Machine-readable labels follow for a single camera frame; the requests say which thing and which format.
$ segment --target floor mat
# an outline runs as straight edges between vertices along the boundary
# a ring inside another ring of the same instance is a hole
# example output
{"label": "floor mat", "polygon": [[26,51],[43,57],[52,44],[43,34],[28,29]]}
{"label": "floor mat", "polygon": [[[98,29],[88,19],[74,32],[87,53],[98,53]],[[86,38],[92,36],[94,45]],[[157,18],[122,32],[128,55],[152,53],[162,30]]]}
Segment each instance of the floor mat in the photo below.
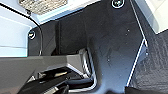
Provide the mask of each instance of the floor mat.
{"label": "floor mat", "polygon": [[60,36],[62,54],[90,49],[99,94],[106,89],[124,92],[143,39],[129,0],[120,9],[102,0],[61,19]]}
{"label": "floor mat", "polygon": [[134,74],[136,87],[168,93],[168,30],[156,35],[134,2],[148,41],[148,57],[137,64]]}

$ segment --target circular fastener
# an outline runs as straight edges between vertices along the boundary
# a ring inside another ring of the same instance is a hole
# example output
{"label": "circular fastener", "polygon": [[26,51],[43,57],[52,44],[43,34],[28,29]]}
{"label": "circular fastener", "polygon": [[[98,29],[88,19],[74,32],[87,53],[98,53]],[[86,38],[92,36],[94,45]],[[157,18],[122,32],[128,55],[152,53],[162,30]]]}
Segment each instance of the circular fastener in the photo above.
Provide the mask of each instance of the circular fastener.
{"label": "circular fastener", "polygon": [[35,32],[34,31],[29,31],[29,33],[28,33],[28,37],[29,37],[29,39],[34,39],[35,38],[35,36],[36,36],[36,34],[35,34]]}
{"label": "circular fastener", "polygon": [[114,8],[121,8],[124,5],[124,0],[112,0],[112,6]]}

